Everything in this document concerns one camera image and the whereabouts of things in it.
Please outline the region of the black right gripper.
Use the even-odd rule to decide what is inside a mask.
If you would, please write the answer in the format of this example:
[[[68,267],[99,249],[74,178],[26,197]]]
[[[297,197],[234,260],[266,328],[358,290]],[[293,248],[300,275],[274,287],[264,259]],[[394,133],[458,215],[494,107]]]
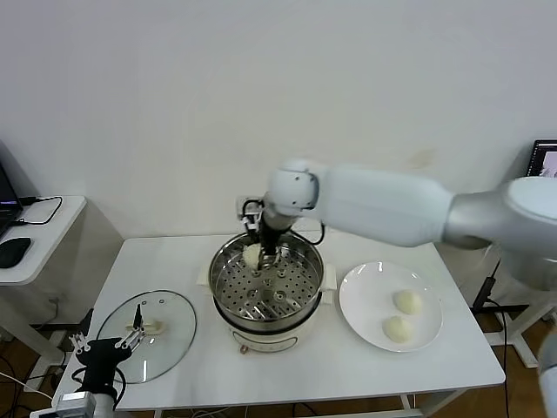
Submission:
[[[259,256],[259,270],[263,271],[268,268],[267,256],[272,257],[272,267],[279,264],[279,254],[277,248],[279,239],[285,233],[285,230],[275,230],[269,226],[262,226],[260,230],[260,243],[262,255]]]

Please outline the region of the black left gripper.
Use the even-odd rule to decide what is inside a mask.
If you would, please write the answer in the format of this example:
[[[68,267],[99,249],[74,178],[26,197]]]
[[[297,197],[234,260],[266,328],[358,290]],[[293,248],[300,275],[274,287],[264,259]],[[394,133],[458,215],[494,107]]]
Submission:
[[[134,314],[131,331],[120,341],[119,339],[101,339],[87,342],[94,309],[77,324],[77,328],[69,335],[77,360],[85,366],[80,391],[91,393],[116,393],[114,377],[120,362],[131,357],[131,350],[135,349],[145,336],[141,305],[138,304]]]

